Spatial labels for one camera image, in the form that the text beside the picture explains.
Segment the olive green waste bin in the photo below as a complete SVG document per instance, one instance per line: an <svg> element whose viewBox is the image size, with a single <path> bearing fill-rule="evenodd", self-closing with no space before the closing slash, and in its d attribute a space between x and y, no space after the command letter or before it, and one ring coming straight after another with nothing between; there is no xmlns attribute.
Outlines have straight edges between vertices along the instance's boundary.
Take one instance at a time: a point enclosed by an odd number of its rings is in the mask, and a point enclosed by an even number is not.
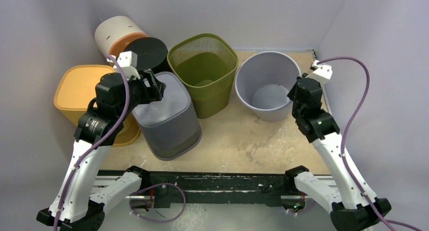
<svg viewBox="0 0 429 231"><path fill-rule="evenodd" d="M199 119L228 105L238 57L222 38L211 33L193 36L172 47L167 61L187 89Z"/></svg>

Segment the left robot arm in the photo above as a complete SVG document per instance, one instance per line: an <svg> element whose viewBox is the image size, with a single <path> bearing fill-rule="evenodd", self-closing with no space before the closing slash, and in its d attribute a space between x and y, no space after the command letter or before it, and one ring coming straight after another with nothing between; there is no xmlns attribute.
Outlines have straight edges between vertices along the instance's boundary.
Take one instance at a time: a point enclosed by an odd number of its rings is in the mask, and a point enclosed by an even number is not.
<svg viewBox="0 0 429 231"><path fill-rule="evenodd" d="M123 129L124 120L136 106L162 100L165 88L150 69L130 77L118 72L101 77L95 97L78 120L72 158L60 191L50 207L38 212L38 222L54 230L98 230L108 208L127 191L138 195L150 191L148 172L131 167L118 184L91 194L101 163Z"/></svg>

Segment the light grey round bin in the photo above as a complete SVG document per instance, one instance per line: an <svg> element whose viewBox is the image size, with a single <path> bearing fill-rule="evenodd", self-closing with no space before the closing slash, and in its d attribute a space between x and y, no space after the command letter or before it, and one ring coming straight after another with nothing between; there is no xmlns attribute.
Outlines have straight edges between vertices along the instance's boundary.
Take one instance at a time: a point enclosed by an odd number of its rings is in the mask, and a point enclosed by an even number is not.
<svg viewBox="0 0 429 231"><path fill-rule="evenodd" d="M247 108L263 121L282 121L291 112L288 93L301 74L297 62L276 51L256 53L246 59L235 76L235 91Z"/></svg>

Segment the black round waste bin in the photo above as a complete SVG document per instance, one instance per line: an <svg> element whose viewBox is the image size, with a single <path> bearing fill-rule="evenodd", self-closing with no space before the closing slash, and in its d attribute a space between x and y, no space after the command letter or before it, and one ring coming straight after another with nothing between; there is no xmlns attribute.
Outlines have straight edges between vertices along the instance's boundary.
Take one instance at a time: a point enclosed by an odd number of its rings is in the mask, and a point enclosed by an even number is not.
<svg viewBox="0 0 429 231"><path fill-rule="evenodd" d="M124 49L137 55L138 71L151 69L153 73L172 72L167 61L168 49L163 41L154 37L143 37L132 41Z"/></svg>

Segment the dark grey mesh waste bin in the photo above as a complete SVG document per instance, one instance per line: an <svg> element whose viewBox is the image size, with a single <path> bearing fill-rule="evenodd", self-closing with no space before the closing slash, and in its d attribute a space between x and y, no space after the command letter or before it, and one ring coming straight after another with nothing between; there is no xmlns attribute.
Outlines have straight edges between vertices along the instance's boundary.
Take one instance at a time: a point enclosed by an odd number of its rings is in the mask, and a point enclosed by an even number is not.
<svg viewBox="0 0 429 231"><path fill-rule="evenodd" d="M188 91L171 72L155 74L166 84L163 99L136 106L132 114L153 155L170 161L197 146L202 130Z"/></svg>

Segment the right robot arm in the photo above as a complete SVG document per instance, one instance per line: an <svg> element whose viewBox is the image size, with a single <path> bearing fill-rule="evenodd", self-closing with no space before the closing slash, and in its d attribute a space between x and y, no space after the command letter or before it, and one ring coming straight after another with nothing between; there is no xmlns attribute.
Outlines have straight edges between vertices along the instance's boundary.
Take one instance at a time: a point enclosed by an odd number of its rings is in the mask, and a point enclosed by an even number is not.
<svg viewBox="0 0 429 231"><path fill-rule="evenodd" d="M329 213L336 230L365 230L378 224L392 207L367 185L342 146L343 137L336 121L321 107L321 84L298 77L287 96L292 100L292 116L298 129L322 157L336 189L299 166L285 172L285 190L310 196Z"/></svg>

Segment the yellow ribbed waste bin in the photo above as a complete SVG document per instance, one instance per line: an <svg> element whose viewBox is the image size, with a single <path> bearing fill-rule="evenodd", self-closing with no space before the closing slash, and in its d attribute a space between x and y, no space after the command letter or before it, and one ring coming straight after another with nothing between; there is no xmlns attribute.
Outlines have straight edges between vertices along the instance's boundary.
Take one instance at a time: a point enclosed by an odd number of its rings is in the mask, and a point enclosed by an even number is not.
<svg viewBox="0 0 429 231"><path fill-rule="evenodd" d="M107 65L78 65L63 75L55 96L55 107L75 126L79 118L87 111L88 104L95 94L95 86L101 77L115 70ZM123 147L133 144L141 130L132 115L123 122L124 128L116 136L114 146Z"/></svg>

